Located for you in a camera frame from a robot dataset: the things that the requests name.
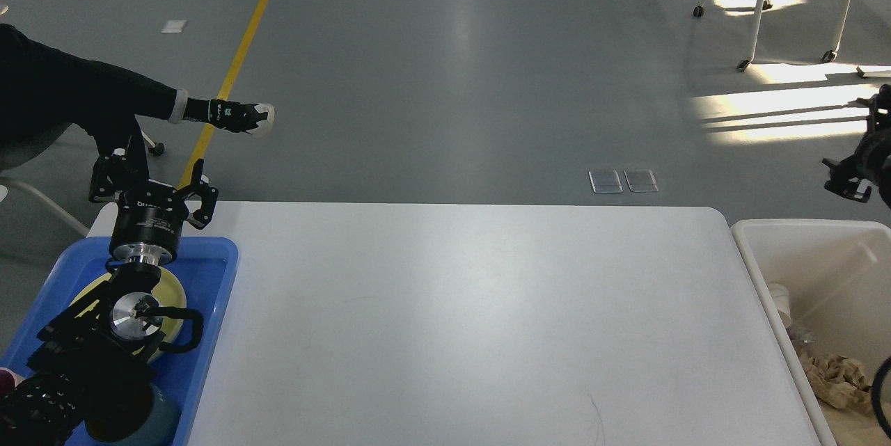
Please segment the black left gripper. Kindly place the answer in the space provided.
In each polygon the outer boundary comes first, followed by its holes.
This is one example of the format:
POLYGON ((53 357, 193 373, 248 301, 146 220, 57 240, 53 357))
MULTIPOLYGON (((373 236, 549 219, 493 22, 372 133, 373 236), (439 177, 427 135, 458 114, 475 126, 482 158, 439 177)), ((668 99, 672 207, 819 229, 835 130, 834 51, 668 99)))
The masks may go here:
POLYGON ((219 201, 219 190, 204 176, 204 165, 204 159, 197 159, 188 183, 176 193, 169 185, 134 187, 150 177, 143 149, 137 149, 136 157, 125 148, 99 155, 91 173, 89 202, 117 200, 118 215, 109 240, 113 259, 164 266, 178 258, 184 221, 203 230, 219 201), (191 198, 200 201, 193 212, 185 205, 191 198))

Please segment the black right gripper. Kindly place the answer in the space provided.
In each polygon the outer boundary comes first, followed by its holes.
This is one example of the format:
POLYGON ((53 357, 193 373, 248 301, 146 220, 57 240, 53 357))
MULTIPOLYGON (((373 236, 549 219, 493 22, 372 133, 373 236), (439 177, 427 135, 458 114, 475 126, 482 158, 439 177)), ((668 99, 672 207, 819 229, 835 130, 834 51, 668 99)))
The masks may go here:
POLYGON ((822 158, 821 163, 828 168, 823 188, 841 198, 866 204, 871 199, 872 187, 861 189, 860 183, 869 180, 890 207, 890 85, 883 84, 870 98, 856 98, 856 104, 869 109, 866 134, 853 157, 840 161, 822 158))

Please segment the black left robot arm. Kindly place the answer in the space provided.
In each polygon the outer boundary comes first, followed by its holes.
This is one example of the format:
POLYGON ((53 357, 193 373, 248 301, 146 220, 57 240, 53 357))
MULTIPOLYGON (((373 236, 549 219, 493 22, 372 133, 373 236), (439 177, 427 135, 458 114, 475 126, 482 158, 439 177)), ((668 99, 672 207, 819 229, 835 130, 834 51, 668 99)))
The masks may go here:
POLYGON ((219 190, 203 175, 174 187, 140 176, 124 149, 99 157, 89 198, 115 202, 109 278, 87 290, 42 328, 26 366, 32 375, 2 398, 3 445, 63 445, 79 426, 104 444, 166 444, 178 409, 164 403, 150 359, 203 341, 198 310, 155 295, 163 266, 178 258, 182 226, 210 224, 219 190))

